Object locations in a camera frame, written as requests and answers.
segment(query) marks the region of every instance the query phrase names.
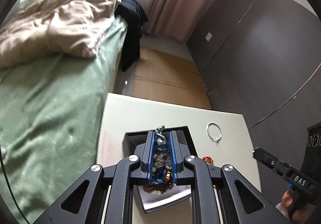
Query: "white table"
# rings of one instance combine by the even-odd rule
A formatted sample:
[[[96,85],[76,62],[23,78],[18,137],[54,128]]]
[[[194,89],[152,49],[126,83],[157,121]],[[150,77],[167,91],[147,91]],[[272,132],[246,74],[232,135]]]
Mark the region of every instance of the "white table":
[[[219,125],[222,139],[210,140],[206,126]],[[211,156],[215,166],[233,165],[258,190],[260,178],[252,142],[242,115],[203,110],[175,104],[109,93],[106,100],[99,138],[97,163],[103,167],[117,164],[124,158],[123,140],[126,132],[187,125],[200,158]],[[144,214],[134,202],[133,224],[192,223],[191,202],[185,200],[166,209]]]

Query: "white light switch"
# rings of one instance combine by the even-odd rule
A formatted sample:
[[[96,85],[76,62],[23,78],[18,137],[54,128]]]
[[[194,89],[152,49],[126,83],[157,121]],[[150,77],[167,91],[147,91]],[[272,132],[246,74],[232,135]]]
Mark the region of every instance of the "white light switch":
[[[211,33],[208,33],[205,37],[205,39],[207,40],[207,42],[209,42],[212,38],[212,34]]]

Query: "black garment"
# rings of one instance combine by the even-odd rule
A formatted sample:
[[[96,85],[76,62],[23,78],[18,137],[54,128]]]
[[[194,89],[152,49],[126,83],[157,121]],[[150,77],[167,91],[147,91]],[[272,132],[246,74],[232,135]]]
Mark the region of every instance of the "black garment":
[[[120,67],[125,71],[130,65],[139,59],[139,39],[142,37],[141,26],[148,20],[146,13],[137,0],[121,0],[115,15],[120,15],[127,22],[127,34],[125,37]]]

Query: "black box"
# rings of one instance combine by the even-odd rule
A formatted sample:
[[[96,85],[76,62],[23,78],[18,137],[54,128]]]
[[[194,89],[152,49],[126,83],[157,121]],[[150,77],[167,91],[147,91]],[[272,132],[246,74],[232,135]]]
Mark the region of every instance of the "black box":
[[[169,132],[171,131],[176,131],[179,143],[187,145],[190,154],[197,156],[196,149],[187,126],[166,128],[162,132],[162,135],[168,138]],[[147,134],[148,131],[125,134],[123,141],[123,149],[126,157],[134,154],[137,145],[146,142]],[[174,187],[171,190],[161,195],[146,193],[141,186],[135,186],[133,192],[137,204],[138,202],[140,202],[140,206],[144,213],[150,213],[167,208],[171,205],[174,205],[191,197],[190,186],[174,185]]]

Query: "wire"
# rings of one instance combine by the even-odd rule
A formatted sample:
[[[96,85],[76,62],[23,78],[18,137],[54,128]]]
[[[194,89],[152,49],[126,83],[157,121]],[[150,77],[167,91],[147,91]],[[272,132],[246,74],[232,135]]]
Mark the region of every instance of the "wire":
[[[11,194],[11,197],[13,199],[13,202],[15,203],[18,211],[20,212],[20,214],[22,215],[22,217],[25,219],[25,221],[27,222],[27,224],[30,224],[29,221],[27,220],[27,218],[25,217],[25,215],[22,213],[21,209],[19,208],[18,206],[18,203],[16,201],[16,199],[14,198],[14,195],[12,193],[12,190],[11,190],[11,187],[10,187],[10,183],[9,183],[9,180],[8,180],[8,176],[5,172],[5,169],[4,169],[4,163],[3,163],[3,160],[2,160],[2,153],[1,153],[1,144],[0,144],[0,163],[1,163],[1,169],[2,169],[2,172],[3,172],[3,175],[4,175],[4,178],[5,178],[5,181],[7,182],[7,186],[8,186],[8,189],[10,191],[10,194]]]
[[[274,113],[276,113],[277,111],[279,111],[283,106],[285,106],[288,102],[290,102],[304,87],[305,85],[311,80],[311,78],[315,75],[315,73],[319,70],[319,68],[321,67],[321,63],[319,64],[319,66],[317,67],[317,69],[313,72],[313,74],[309,77],[309,79],[299,88],[299,90],[297,90],[288,100],[286,100],[278,109],[276,109],[274,112],[272,112],[271,114],[269,114],[268,116],[264,117],[263,119],[261,119],[260,121],[258,121],[256,124],[254,124],[252,127],[248,128],[248,130],[252,129],[253,127],[257,126],[258,124],[260,124],[261,122],[263,122],[264,120],[266,120],[267,118],[269,118],[271,115],[273,115]]]

